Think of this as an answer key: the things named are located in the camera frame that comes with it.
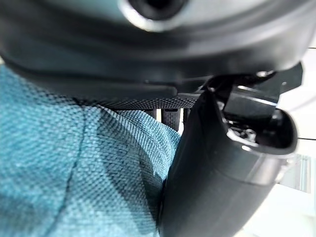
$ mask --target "black plastic housing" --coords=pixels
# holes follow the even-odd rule
[[[259,143],[235,135],[214,95],[190,113],[166,180],[162,237],[232,237],[251,217],[288,166],[297,132],[285,112],[274,138]]]
[[[139,88],[129,98],[172,98],[194,93],[210,76],[286,70],[302,58],[316,24],[314,0],[267,0],[220,20],[203,10],[213,1],[191,0],[187,21],[159,34],[132,26],[113,0],[102,17],[53,2],[0,0],[0,55],[42,87],[97,99],[100,85],[111,88],[109,97]]]

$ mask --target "seam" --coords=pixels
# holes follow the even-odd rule
[[[51,224],[51,226],[47,229],[47,231],[44,233],[43,237],[47,237],[51,234],[51,232],[55,229],[57,223],[58,223],[58,220],[59,218],[61,217],[61,214],[63,213],[63,211],[65,210],[66,208],[66,201],[67,201],[67,197],[68,197],[68,193],[69,193],[69,190],[70,190],[70,182],[72,181],[73,179],[73,174],[74,174],[74,170],[75,168],[77,167],[78,165],[78,161],[80,159],[80,156],[81,156],[81,153],[82,153],[82,145],[83,145],[83,141],[84,141],[84,131],[85,131],[85,126],[86,126],[86,117],[85,117],[85,110],[84,110],[84,106],[80,104],[79,101],[75,100],[75,103],[77,106],[80,106],[81,109],[82,109],[82,112],[83,112],[83,126],[82,126],[82,137],[80,139],[80,142],[79,142],[79,150],[78,150],[78,155],[77,155],[77,159],[75,160],[72,168],[71,168],[71,171],[70,171],[70,174],[69,174],[69,177],[67,179],[67,182],[66,182],[66,188],[65,188],[65,195],[63,197],[63,200],[62,200],[62,204],[57,212],[57,215],[53,221],[53,223]]]

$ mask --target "black plastic cover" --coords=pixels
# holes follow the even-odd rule
[[[73,88],[80,79],[91,88],[119,84],[112,87],[118,96],[138,87],[147,92],[142,99],[155,91],[174,97],[198,90],[208,76],[291,68],[311,41],[315,13],[314,0],[267,0],[218,21],[191,13],[193,23],[157,34],[116,24],[115,17],[66,10],[63,3],[0,0],[0,55],[27,78],[41,78],[41,86],[58,83],[61,93],[98,93]]]

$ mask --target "round hole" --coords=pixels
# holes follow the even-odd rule
[[[147,4],[157,10],[168,8],[172,4],[172,0],[146,0]]]
[[[187,0],[129,0],[132,7],[150,20],[167,20],[177,15]]]

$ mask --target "teal fabric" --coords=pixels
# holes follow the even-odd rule
[[[0,66],[0,236],[158,236],[178,141],[144,112],[59,96]]]

